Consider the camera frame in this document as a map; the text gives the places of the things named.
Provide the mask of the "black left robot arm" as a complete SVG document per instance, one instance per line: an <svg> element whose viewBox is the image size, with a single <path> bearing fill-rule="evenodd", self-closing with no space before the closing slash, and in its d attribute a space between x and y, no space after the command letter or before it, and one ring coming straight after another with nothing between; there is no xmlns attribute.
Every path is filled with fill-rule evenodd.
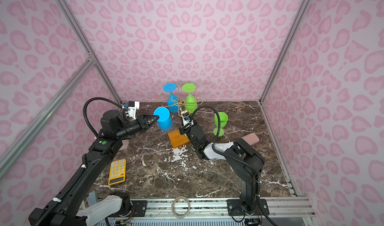
<svg viewBox="0 0 384 226"><path fill-rule="evenodd" d="M77 216L82 200L93 183L109 165L123 145L123 140L147 131L160 117L138 115L127 122L120 111L109 110L101 118L102 129L82 164L64 188L43 208L36 208L29 216L32 226L84 226L85 220Z"/></svg>

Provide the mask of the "pink pencil case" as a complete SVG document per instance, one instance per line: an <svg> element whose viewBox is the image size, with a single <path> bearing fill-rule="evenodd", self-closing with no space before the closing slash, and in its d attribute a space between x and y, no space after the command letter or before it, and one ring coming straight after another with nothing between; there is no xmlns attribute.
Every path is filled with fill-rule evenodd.
<svg viewBox="0 0 384 226"><path fill-rule="evenodd" d="M245 144L247 143L250 146L255 145L260 141L259 137L255 133L250 133L248 135L245 135L237 140L238 144Z"/></svg>

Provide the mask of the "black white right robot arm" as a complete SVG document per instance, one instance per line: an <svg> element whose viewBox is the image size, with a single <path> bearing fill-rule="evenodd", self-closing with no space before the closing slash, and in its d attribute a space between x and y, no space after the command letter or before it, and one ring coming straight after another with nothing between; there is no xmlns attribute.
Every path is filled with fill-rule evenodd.
<svg viewBox="0 0 384 226"><path fill-rule="evenodd" d="M251 215L260 208L261 172L265 159L253 148L260 141L255 133L228 143L209 142L199 125L179 128L193 145L197 156L202 160L225 160L242 181L241 208Z"/></svg>

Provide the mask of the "aluminium front rail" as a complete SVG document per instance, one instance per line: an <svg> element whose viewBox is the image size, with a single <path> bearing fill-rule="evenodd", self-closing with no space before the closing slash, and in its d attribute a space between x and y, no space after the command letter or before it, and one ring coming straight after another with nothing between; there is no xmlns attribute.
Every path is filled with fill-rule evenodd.
<svg viewBox="0 0 384 226"><path fill-rule="evenodd" d="M123 200L117 196L75 211L75 218L85 220L87 226L105 225L246 225L261 222L268 226L270 220L277 225L316 226L315 212L306 197L262 198L261 210L247 215L237 198L185 199L132 199L131 210L118 213Z"/></svg>

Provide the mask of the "aluminium frame strut left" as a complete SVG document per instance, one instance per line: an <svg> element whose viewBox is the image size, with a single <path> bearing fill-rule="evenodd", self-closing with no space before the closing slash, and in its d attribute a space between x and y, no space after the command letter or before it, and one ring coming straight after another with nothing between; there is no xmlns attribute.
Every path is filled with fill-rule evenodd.
<svg viewBox="0 0 384 226"><path fill-rule="evenodd" d="M21 155L25 152L30 143L41 132L44 126L61 107L64 101L69 97L72 91L77 87L80 81L88 73L90 68L94 66L94 58L90 57L82 65L82 67L76 71L76 73L70 78L68 82L58 91L58 93L50 100L50 102L40 111L40 113L34 118L32 123L26 127L20 137L14 141L11 147L6 151L1 158L1 179L5 177L12 166L17 162Z"/></svg>

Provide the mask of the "green wine glass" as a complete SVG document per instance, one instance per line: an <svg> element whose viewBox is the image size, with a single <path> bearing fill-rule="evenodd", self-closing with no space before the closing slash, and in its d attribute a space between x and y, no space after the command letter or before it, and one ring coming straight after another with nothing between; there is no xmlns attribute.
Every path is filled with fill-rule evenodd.
<svg viewBox="0 0 384 226"><path fill-rule="evenodd" d="M196 85L192 83L184 84L182 90L188 93L188 96L184 100L185 110L189 111L192 114L198 107L198 103L196 101L196 98L194 97Z"/></svg>
<svg viewBox="0 0 384 226"><path fill-rule="evenodd" d="M215 136L218 136L218 137L221 137L224 135L224 127L227 125L227 122L228 122L228 115L224 112L218 112L217 115L215 115L215 128L214 128L214 135Z"/></svg>

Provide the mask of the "yellow calculator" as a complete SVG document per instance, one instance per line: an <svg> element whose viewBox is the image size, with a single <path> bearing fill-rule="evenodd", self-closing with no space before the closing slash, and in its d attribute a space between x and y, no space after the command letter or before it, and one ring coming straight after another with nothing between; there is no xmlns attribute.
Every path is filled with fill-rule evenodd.
<svg viewBox="0 0 384 226"><path fill-rule="evenodd" d="M111 162L108 185L123 183L126 180L126 159Z"/></svg>

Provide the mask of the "clear tape roll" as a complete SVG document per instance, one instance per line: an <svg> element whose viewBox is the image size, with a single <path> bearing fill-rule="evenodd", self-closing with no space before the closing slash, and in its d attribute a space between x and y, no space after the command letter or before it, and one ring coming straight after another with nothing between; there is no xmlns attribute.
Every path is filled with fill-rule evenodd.
<svg viewBox="0 0 384 226"><path fill-rule="evenodd" d="M191 211L191 202L184 196L179 196L172 201L171 212L177 219L184 219L189 216Z"/></svg>

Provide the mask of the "pink pen holder cup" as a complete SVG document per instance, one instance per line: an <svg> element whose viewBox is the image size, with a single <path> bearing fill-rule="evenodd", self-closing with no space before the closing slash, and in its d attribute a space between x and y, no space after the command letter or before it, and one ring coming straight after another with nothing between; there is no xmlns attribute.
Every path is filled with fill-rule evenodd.
<svg viewBox="0 0 384 226"><path fill-rule="evenodd" d="M129 145L129 140L122 140L122 146L120 147L119 151L125 150Z"/></svg>

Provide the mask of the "blue wine glass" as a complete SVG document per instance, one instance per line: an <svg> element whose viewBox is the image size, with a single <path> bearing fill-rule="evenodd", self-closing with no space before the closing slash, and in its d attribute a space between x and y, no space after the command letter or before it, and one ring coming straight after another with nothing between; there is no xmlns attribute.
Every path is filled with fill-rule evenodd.
<svg viewBox="0 0 384 226"><path fill-rule="evenodd" d="M162 131L169 131L173 127L171 113L166 107L158 107L154 111L155 116L159 116L158 125Z"/></svg>
<svg viewBox="0 0 384 226"><path fill-rule="evenodd" d="M163 86L163 90L170 93L167 99L167 108L171 113L177 113L179 111L179 98L173 92L179 90L179 87L174 83L167 83Z"/></svg>

